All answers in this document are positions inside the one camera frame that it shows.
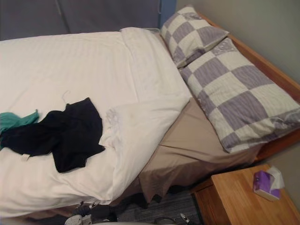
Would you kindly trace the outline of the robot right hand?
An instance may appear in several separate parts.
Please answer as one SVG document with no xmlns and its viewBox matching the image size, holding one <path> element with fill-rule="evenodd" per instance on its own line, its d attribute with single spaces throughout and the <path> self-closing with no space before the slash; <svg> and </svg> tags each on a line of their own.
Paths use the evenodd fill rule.
<svg viewBox="0 0 300 225">
<path fill-rule="evenodd" d="M 186 223 L 186 225 L 196 225 L 196 223 L 190 220 L 185 214 L 180 213 L 180 217 Z"/>
</svg>

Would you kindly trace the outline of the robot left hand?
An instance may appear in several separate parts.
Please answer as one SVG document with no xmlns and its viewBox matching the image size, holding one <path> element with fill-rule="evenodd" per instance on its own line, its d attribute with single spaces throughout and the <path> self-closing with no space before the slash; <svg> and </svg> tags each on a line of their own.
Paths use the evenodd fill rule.
<svg viewBox="0 0 300 225">
<path fill-rule="evenodd" d="M 73 211 L 72 216 L 80 215 L 90 217 L 93 223 L 117 222 L 117 215 L 108 205 L 101 205 L 95 202 L 81 202 Z"/>
</svg>

